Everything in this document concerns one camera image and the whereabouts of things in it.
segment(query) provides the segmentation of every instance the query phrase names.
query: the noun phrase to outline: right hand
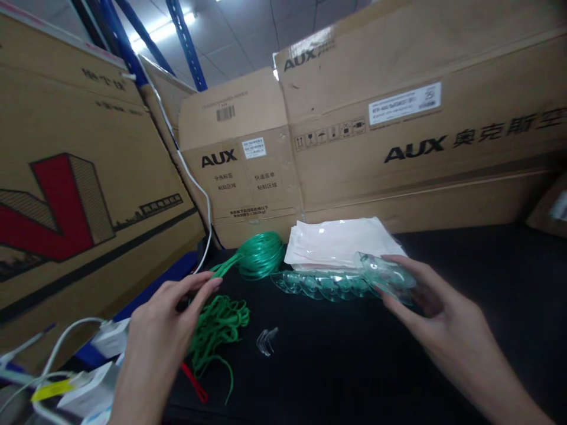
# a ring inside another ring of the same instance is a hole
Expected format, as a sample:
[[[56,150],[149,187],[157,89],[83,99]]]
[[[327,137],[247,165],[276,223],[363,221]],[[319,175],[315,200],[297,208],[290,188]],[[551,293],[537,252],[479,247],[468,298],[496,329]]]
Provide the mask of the right hand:
[[[522,387],[473,301],[427,264],[404,256],[382,258],[400,264],[418,281],[412,296],[426,317],[387,294],[384,305],[463,395],[493,423],[553,423]]]

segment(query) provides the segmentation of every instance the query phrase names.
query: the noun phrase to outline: ceiling light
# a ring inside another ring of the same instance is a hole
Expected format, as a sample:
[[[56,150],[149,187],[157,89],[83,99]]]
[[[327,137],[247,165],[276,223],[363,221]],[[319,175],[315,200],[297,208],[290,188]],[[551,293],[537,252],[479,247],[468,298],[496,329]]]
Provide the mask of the ceiling light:
[[[187,24],[187,26],[195,22],[195,15],[192,12],[186,13],[183,15],[183,18],[185,19],[185,24]],[[158,43],[173,34],[175,34],[175,25],[172,21],[168,21],[165,25],[150,31],[149,36],[152,38],[154,43]],[[130,40],[130,45],[136,53],[141,52],[146,47],[146,44],[140,37]]]

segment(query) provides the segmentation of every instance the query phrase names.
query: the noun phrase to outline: fingernail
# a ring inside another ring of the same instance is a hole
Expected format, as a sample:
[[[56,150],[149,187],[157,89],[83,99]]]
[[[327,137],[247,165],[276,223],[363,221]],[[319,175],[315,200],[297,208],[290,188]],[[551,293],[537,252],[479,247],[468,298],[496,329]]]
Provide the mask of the fingernail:
[[[213,288],[219,287],[221,283],[223,283],[223,278],[222,277],[215,277],[214,279],[211,279],[209,282],[211,282],[211,286]]]

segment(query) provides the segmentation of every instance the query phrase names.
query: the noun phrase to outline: green rope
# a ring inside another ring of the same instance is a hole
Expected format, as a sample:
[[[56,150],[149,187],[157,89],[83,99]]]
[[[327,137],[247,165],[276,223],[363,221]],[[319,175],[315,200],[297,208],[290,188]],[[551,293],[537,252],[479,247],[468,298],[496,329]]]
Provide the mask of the green rope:
[[[230,364],[215,353],[221,344],[240,341],[238,328],[248,325],[250,310],[245,301],[231,301],[226,295],[217,295],[205,306],[199,316],[199,322],[188,354],[192,356],[194,374],[199,379],[205,373],[212,360],[222,362],[230,372],[230,390],[224,404],[229,402],[234,388],[234,375]]]
[[[234,256],[223,264],[214,266],[213,277],[223,277],[229,269],[238,264],[242,278],[260,280],[279,270],[285,256],[282,240],[275,232],[265,232],[244,242]]]

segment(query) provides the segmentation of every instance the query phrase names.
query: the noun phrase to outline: hand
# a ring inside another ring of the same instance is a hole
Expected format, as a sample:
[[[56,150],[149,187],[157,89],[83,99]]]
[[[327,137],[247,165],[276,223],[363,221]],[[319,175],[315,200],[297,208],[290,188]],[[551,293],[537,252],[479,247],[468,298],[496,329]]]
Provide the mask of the hand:
[[[116,386],[111,424],[158,424],[191,344],[199,314],[218,290],[221,278],[212,272],[165,282],[132,314],[128,345]],[[177,303],[189,291],[199,290],[184,312]]]
[[[473,301],[427,264],[403,256],[382,258],[400,264],[418,281],[412,296],[426,317],[390,295],[384,295],[384,305],[463,395],[493,423],[553,423],[523,388]]]

